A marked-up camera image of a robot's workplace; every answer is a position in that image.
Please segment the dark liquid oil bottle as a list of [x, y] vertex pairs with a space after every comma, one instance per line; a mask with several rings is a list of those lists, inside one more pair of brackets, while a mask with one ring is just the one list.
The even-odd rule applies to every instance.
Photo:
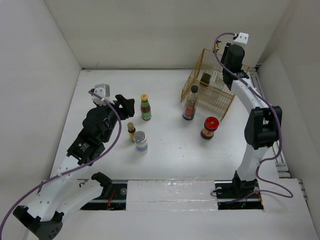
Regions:
[[[219, 40], [217, 40], [216, 42], [215, 42], [215, 44], [213, 45], [213, 47], [212, 47], [212, 51], [213, 52], [217, 52], [216, 51], [216, 44], [218, 43], [220, 43], [221, 41], [219, 41]], [[201, 79], [200, 79], [200, 85], [202, 85], [202, 86], [204, 86], [204, 87], [208, 87], [209, 86], [209, 83], [210, 83], [210, 79], [211, 79], [211, 75], [210, 74], [208, 74], [208, 73], [203, 73], [203, 75], [202, 75], [202, 77], [201, 77]]]

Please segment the clear glass oil bottle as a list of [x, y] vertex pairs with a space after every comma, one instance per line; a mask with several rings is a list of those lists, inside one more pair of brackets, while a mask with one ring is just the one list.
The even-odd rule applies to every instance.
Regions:
[[220, 50], [220, 45], [218, 43], [215, 44], [215, 50], [219, 51]]

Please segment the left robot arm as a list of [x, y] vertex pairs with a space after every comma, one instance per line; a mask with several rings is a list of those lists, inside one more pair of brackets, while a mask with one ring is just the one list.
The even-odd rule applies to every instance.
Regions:
[[107, 100], [94, 94], [100, 101], [89, 110], [82, 122], [82, 130], [67, 150], [66, 157], [56, 175], [42, 186], [36, 198], [27, 205], [19, 205], [13, 215], [38, 239], [53, 240], [61, 231], [68, 213], [77, 211], [95, 198], [107, 198], [113, 181], [97, 172], [71, 195], [68, 192], [84, 172], [100, 157], [109, 152], [105, 149], [116, 124], [135, 114], [135, 100], [121, 94], [116, 100]]

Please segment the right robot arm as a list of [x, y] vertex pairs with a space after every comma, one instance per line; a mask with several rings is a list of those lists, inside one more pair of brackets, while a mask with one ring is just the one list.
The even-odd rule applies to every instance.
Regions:
[[249, 76], [243, 71], [245, 50], [238, 44], [227, 43], [221, 64], [223, 82], [235, 94], [249, 116], [244, 128], [246, 149], [239, 168], [230, 183], [216, 183], [219, 199], [242, 199], [258, 187], [257, 172], [267, 150], [280, 138], [283, 111], [270, 108], [252, 87]]

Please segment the black cap vinegar bottle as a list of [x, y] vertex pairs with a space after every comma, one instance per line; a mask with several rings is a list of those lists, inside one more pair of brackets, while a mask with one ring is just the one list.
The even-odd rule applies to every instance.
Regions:
[[186, 97], [182, 116], [187, 121], [191, 121], [194, 119], [196, 113], [196, 105], [198, 101], [198, 91], [198, 86], [193, 85], [191, 87], [190, 93]]

